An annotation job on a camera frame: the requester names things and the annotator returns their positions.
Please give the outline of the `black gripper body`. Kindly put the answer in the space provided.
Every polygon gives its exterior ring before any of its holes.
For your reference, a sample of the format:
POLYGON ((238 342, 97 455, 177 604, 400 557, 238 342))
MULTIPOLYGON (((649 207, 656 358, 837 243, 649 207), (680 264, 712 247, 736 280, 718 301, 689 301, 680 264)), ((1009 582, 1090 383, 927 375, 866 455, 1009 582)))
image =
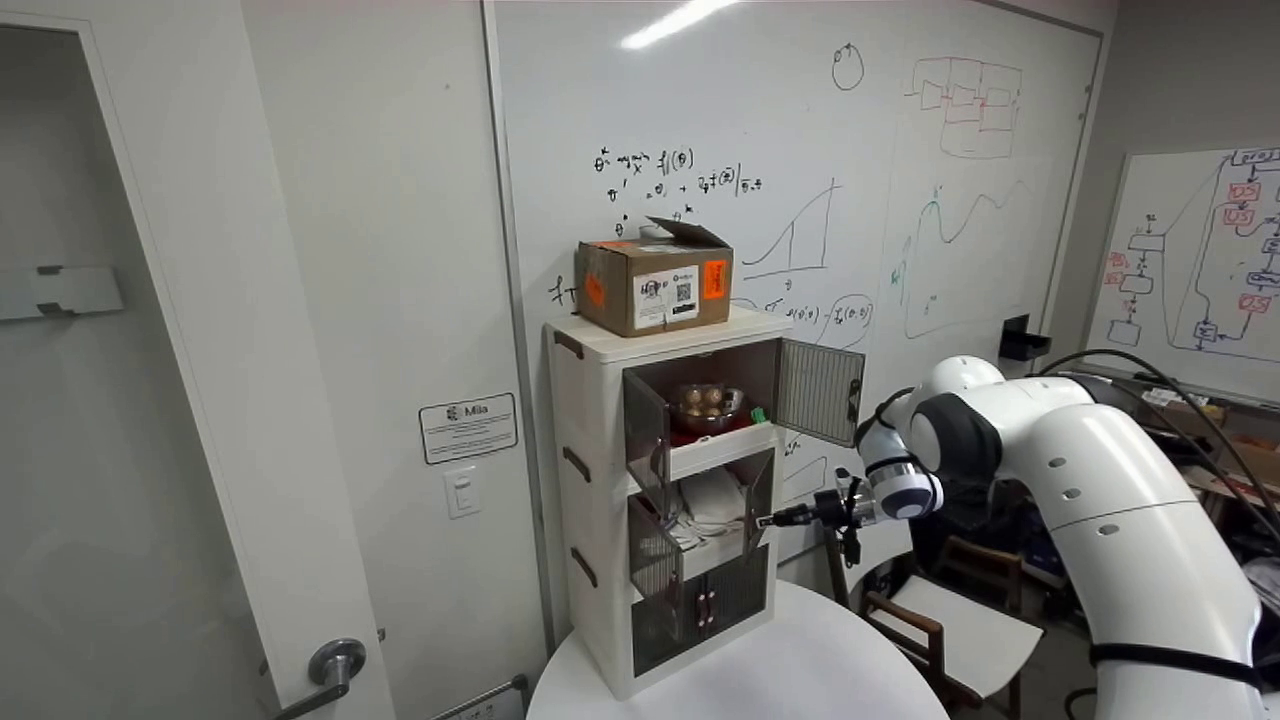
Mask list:
POLYGON ((803 523, 820 523, 829 533, 842 533, 855 526, 855 500, 842 492, 817 492, 803 508, 798 508, 803 523))

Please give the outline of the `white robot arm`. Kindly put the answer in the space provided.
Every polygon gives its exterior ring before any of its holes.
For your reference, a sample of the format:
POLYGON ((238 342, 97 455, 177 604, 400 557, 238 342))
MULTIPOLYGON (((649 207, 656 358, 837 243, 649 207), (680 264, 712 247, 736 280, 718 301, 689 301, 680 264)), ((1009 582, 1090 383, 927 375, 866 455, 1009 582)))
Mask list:
POLYGON ((855 533, 1020 483, 1090 631, 1096 720, 1268 720, 1265 604, 1165 448, 1066 375, 948 355, 855 433, 855 492, 798 504, 855 533))

